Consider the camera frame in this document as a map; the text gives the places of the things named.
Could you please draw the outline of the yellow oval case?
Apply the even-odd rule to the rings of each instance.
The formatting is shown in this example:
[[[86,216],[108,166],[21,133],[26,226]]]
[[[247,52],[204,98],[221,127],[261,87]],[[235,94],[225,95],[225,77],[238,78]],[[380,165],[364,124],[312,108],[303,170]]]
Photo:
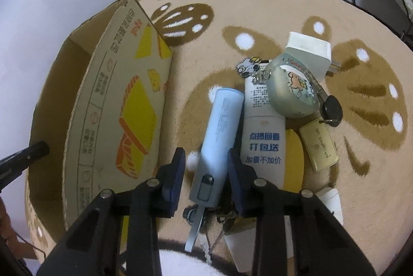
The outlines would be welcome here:
[[[283,190],[298,193],[305,171],[304,149],[299,135],[292,129],[285,131],[285,172]]]

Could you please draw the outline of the brown cardboard box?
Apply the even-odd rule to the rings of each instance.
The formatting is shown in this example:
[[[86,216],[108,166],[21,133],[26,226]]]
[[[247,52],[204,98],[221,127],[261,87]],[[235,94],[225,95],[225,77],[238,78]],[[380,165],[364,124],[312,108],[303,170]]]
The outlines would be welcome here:
[[[171,58],[138,0],[114,2],[65,39],[31,127],[31,143],[49,148],[26,184],[40,259],[100,191],[127,191],[155,174]]]

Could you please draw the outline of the key bunch with rings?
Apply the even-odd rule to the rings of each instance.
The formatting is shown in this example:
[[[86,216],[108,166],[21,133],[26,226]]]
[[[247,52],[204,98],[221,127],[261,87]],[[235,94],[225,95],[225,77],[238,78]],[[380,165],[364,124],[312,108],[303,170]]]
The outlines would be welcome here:
[[[234,226],[236,212],[191,205],[184,209],[183,218],[190,225],[184,251],[191,254],[195,248],[200,248],[205,262],[211,265],[213,253],[215,250],[222,250],[220,246],[223,245],[224,236]]]

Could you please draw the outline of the gold NFC card tag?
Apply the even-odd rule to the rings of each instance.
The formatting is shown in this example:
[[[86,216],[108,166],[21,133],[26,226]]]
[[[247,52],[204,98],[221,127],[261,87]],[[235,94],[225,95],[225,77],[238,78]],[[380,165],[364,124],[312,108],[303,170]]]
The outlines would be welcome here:
[[[315,172],[320,172],[339,162],[335,144],[321,118],[301,127],[299,133]]]

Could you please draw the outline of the white tube with blue text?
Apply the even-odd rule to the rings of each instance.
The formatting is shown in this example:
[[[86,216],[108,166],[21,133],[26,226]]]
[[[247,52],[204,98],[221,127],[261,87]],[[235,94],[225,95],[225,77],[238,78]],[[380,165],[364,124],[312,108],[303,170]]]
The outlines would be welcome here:
[[[269,101],[267,86],[245,78],[244,120],[240,150],[242,163],[259,178],[282,188],[285,175],[285,118]]]

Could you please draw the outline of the black car key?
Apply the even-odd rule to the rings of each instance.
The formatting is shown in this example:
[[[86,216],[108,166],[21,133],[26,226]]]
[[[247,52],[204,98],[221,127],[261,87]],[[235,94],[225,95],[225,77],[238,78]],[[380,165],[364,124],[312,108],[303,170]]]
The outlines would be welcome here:
[[[334,128],[341,124],[343,109],[335,96],[329,95],[321,103],[321,122]]]

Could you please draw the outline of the green cartoon earbud case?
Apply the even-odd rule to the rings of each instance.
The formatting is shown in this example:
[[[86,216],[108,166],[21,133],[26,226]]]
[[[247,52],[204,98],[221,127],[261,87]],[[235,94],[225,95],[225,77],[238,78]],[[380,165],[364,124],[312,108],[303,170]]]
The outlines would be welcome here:
[[[269,102],[278,114],[301,119],[319,109],[316,90],[306,75],[307,68],[293,56],[282,53],[266,67]]]

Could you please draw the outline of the light blue stick device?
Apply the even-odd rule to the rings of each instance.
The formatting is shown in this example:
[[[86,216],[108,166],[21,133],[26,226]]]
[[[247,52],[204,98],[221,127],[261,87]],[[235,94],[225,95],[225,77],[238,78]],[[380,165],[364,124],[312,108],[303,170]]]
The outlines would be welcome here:
[[[233,88],[219,88],[202,143],[190,190],[197,205],[192,228],[185,244],[191,253],[198,237],[204,211],[216,208],[227,177],[227,153],[234,146],[244,104],[244,94]]]

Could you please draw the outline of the white charger plug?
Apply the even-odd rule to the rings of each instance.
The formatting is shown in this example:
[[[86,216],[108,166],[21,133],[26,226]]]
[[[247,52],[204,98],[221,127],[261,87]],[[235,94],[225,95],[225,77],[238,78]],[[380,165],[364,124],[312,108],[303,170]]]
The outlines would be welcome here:
[[[329,73],[338,73],[341,63],[332,59],[329,42],[315,37],[290,32],[285,52],[298,59],[317,80]]]

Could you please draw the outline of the cartoon dog keychain charm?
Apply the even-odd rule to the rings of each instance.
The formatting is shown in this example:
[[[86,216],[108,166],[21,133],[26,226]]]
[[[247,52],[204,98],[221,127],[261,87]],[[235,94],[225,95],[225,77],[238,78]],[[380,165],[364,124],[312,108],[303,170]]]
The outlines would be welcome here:
[[[269,60],[262,59],[257,56],[247,57],[242,60],[242,62],[237,63],[236,70],[237,74],[243,79],[248,78],[253,75],[255,72],[260,70],[262,65],[268,64]]]

